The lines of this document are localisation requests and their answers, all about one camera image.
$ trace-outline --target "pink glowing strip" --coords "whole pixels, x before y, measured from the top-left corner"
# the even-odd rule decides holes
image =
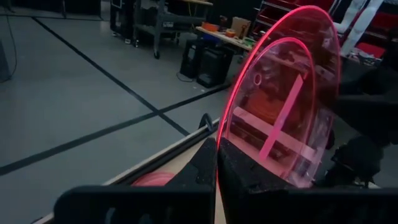
[[[271,148],[276,142],[276,139],[279,137],[280,130],[285,124],[286,118],[289,115],[290,110],[292,109],[293,104],[296,101],[296,98],[299,95],[302,86],[303,86],[303,79],[301,75],[297,75],[296,81],[294,81],[293,87],[289,95],[287,96],[286,102],[275,121],[274,128],[272,129],[270,135],[268,135],[267,140],[265,141],[264,145],[260,150],[260,155],[259,155],[260,159],[267,158],[269,152],[271,151]]]

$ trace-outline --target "floor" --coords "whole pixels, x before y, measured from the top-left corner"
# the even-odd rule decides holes
[[[30,223],[67,189],[103,183],[196,130],[204,113],[221,114],[225,86],[208,90],[176,77],[183,42],[163,43],[156,60],[150,47],[112,37],[97,17],[16,15],[9,22],[17,70],[0,84],[0,223]],[[5,16],[0,30],[8,30]],[[0,40],[12,68],[9,33]],[[355,135],[339,119],[335,127],[338,143]],[[388,169],[398,154],[389,155],[382,186],[398,185]]]

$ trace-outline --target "red object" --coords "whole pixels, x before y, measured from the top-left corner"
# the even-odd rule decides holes
[[[375,45],[367,44],[367,43],[359,43],[356,48],[362,50],[363,52],[367,54],[371,54],[376,58],[381,58],[386,51],[382,47],[378,47]]]
[[[235,36],[235,31],[232,30],[232,29],[227,29],[227,30],[225,31],[225,36],[232,38],[232,37]]]
[[[173,179],[173,177],[174,174],[169,172],[152,172],[138,178],[134,183],[132,183],[132,186],[164,186]]]
[[[218,25],[211,24],[209,22],[202,22],[201,26],[202,26],[202,28],[204,28],[205,30],[208,30],[210,32],[218,31]]]

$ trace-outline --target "black floor tape line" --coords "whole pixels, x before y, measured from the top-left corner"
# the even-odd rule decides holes
[[[36,22],[38,22],[38,23],[41,25],[41,22],[38,21],[37,19],[33,18],[33,20],[35,20]],[[54,34],[54,35],[56,35],[57,37],[59,37],[59,35],[56,34],[56,33],[54,33],[52,30],[51,30],[51,33]],[[72,45],[70,45],[68,42],[66,42],[66,40],[65,40],[64,43],[65,43],[65,44],[67,43],[67,45],[68,45],[69,47],[71,47],[72,50],[75,50],[75,49],[76,49],[76,48],[74,48],[74,46],[72,46]],[[82,56],[84,59],[88,58],[87,56],[85,56],[85,55],[83,55],[83,54],[81,54],[80,56]],[[106,76],[107,76],[107,74],[109,74],[107,71],[105,71],[105,70],[103,70],[103,69],[100,70],[100,71],[103,72],[103,73],[105,72],[105,75],[106,75]],[[112,75],[109,74],[109,76],[110,76],[110,77],[108,77],[108,76],[107,76],[107,77],[110,78],[110,79],[112,79],[112,81],[116,82],[116,84],[121,83],[119,80],[117,80],[116,78],[114,78]],[[141,96],[137,95],[135,92],[133,92],[133,91],[132,91],[131,89],[129,89],[127,86],[125,86],[123,83],[121,83],[121,84],[122,84],[121,87],[122,87],[123,89],[126,88],[125,90],[128,91],[130,94],[132,94],[134,97],[139,97],[140,99],[144,100]],[[163,109],[161,109],[161,110],[155,109],[155,108],[154,108],[151,104],[149,104],[146,100],[144,100],[145,103],[142,102],[142,101],[140,100],[141,103],[143,103],[144,105],[148,106],[150,109],[155,109],[156,111],[154,111],[154,112],[152,112],[152,113],[149,113],[149,114],[142,115],[142,116],[137,117],[137,118],[134,118],[134,119],[130,119],[129,121],[125,121],[125,122],[122,122],[122,123],[119,123],[119,124],[115,124],[114,126],[110,126],[110,127],[108,127],[108,128],[104,128],[104,129],[102,129],[102,130],[100,130],[100,131],[97,131],[97,132],[95,132],[95,133],[88,134],[88,135],[86,135],[86,136],[83,136],[83,137],[81,137],[81,138],[72,140],[72,141],[70,141],[70,142],[67,142],[67,143],[62,144],[62,145],[57,146],[57,147],[54,147],[54,148],[52,148],[52,149],[49,149],[49,150],[46,150],[46,151],[43,151],[43,152],[34,154],[34,155],[32,155],[32,156],[26,157],[26,158],[21,159],[21,160],[19,160],[19,161],[16,161],[16,162],[13,162],[13,163],[11,163],[11,164],[2,166],[2,167],[0,167],[0,176],[9,174],[9,173],[14,172],[14,171],[16,171],[16,170],[19,170],[19,169],[21,169],[21,168],[24,168],[24,167],[27,167],[27,166],[29,166],[29,165],[32,165],[32,164],[34,164],[34,163],[36,163],[36,162],[40,162],[40,161],[42,161],[42,160],[44,160],[44,159],[48,159],[49,157],[52,157],[52,156],[55,156],[55,155],[60,154],[60,153],[62,153],[62,152],[68,151],[68,150],[70,150],[70,149],[73,149],[74,147],[77,147],[77,146],[80,146],[80,145],[82,145],[82,144],[88,143],[88,142],[90,142],[90,141],[92,141],[92,140],[98,139],[98,138],[100,138],[100,137],[102,137],[102,136],[105,136],[105,135],[107,135],[107,134],[113,133],[113,132],[115,132],[115,131],[119,131],[120,129],[127,128],[127,127],[129,127],[129,126],[132,126],[132,125],[134,125],[134,124],[140,123],[140,122],[142,122],[142,121],[145,121],[145,120],[147,120],[147,119],[153,118],[153,117],[155,117],[155,116],[161,117],[163,120],[165,120],[166,122],[168,122],[169,125],[171,125],[172,127],[174,127],[177,131],[179,131],[179,132],[182,133],[183,135],[187,136],[187,135],[189,135],[189,133],[188,133],[186,130],[184,130],[181,126],[179,126],[176,122],[172,121],[169,117],[167,117],[166,115],[164,115],[164,113],[166,113],[166,112],[168,112],[168,111],[171,111],[171,110],[174,110],[174,109],[176,109],[176,108],[179,108],[179,107],[181,107],[181,106],[187,105],[187,104],[189,104],[189,103],[192,103],[193,101],[196,101],[196,100],[202,99],[202,98],[204,98],[204,97],[210,96],[210,95],[212,95],[212,94],[214,94],[214,93],[217,93],[217,92],[219,92],[219,91],[225,90],[225,89],[227,89],[228,87],[229,87],[229,85],[222,85],[222,86],[219,86],[218,88],[215,88],[215,89],[213,89],[213,90],[210,90],[210,91],[208,91],[208,92],[206,92],[206,93],[203,93],[203,94],[198,95],[198,96],[194,96],[193,98],[190,98],[190,99],[181,101],[181,102],[179,102],[179,103],[176,103],[176,104],[174,104],[174,105],[168,106],[168,107],[163,108]]]
[[[46,150],[44,152],[40,152],[40,153],[34,154],[33,156],[29,156],[29,157],[26,157],[26,158],[21,159],[19,161],[13,162],[11,164],[2,166],[2,167],[0,167],[0,176],[9,174],[11,172],[14,172],[15,170],[19,170],[21,168],[27,167],[29,165],[32,165],[32,164],[36,163],[36,162],[39,162],[39,161],[42,161],[42,160],[47,159],[49,157],[55,156],[55,155],[57,155],[57,154],[59,154],[61,152],[65,152],[65,151],[67,151],[69,149],[72,149],[72,148],[77,147],[79,145],[82,145],[84,143],[88,143],[89,141],[98,139],[98,138],[100,138],[100,137],[102,137],[104,135],[110,134],[112,132],[118,131],[118,130],[126,128],[128,126],[132,126],[133,124],[140,123],[141,121],[145,121],[145,120],[147,120],[149,118],[153,118],[155,116],[157,116],[156,113],[145,114],[145,115],[140,116],[138,118],[134,118],[134,119],[131,119],[129,121],[125,121],[123,123],[120,123],[120,124],[117,124],[117,125],[102,129],[102,130],[97,131],[97,132],[95,132],[93,134],[89,134],[89,135],[83,136],[81,138],[78,138],[76,140],[67,142],[65,144],[62,144],[60,146],[57,146],[57,147],[54,147],[52,149]]]
[[[110,80],[112,80],[115,84],[120,86],[123,90],[128,92],[130,95],[132,95],[135,99],[140,101],[143,105],[148,107],[151,111],[155,112],[157,115],[159,115],[164,121],[169,123],[169,125],[173,126],[177,131],[179,131],[181,134],[184,136],[189,135],[189,132],[185,129],[183,129],[179,124],[177,124],[175,121],[171,120],[170,118],[166,117],[166,115],[162,114],[155,106],[150,104],[147,100],[145,100],[142,96],[138,95],[134,90],[130,89],[127,85],[125,85],[122,81],[118,80],[116,77],[111,75],[109,72],[107,72],[104,68],[99,66],[97,63],[95,63],[92,59],[87,57],[87,55],[83,54],[81,51],[79,51],[76,47],[74,47],[71,43],[67,42],[64,38],[59,36],[56,32],[54,32],[52,29],[47,27],[45,24],[40,22],[36,18],[32,18],[34,21],[36,21],[40,26],[42,26],[45,30],[47,30],[49,33],[54,35],[58,40],[63,42],[66,46],[68,46],[70,49],[72,49],[76,54],[84,58],[88,63],[90,63],[92,66],[94,66],[97,70],[99,70],[102,74],[104,74],[106,77],[108,77]]]

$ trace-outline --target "transparent plastic shield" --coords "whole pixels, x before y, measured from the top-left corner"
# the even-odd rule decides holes
[[[328,14],[291,11],[257,43],[220,120],[221,137],[267,170],[309,187],[333,121],[339,46]]]

